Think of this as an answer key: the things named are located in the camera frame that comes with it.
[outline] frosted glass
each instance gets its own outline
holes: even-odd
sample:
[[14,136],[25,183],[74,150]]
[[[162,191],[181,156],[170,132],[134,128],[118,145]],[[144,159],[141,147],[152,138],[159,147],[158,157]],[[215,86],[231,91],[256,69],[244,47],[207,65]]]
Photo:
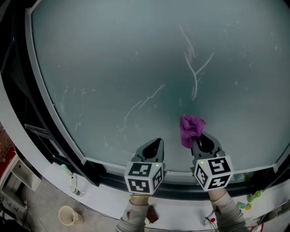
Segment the frosted glass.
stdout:
[[166,169],[189,172],[179,118],[192,114],[244,170],[275,163],[290,141],[289,22],[282,0],[42,0],[33,37],[85,156],[126,165],[160,137]]

